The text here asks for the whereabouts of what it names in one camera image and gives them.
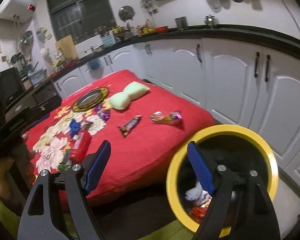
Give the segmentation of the green sleeve forearm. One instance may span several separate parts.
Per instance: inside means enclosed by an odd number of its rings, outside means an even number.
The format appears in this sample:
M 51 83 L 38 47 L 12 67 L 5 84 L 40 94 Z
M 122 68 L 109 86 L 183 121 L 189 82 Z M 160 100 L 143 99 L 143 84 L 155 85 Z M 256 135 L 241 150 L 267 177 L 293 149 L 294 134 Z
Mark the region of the green sleeve forearm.
M 20 217 L 0 198 L 0 239 L 17 239 Z

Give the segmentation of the person's left hand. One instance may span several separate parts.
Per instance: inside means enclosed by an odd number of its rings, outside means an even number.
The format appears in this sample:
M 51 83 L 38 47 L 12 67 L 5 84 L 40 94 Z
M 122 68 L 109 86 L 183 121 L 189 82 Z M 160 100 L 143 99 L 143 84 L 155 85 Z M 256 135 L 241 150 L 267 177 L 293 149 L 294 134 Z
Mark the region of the person's left hand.
M 35 152 L 27 148 L 29 133 L 0 130 L 0 197 L 24 205 L 35 180 L 31 160 Z

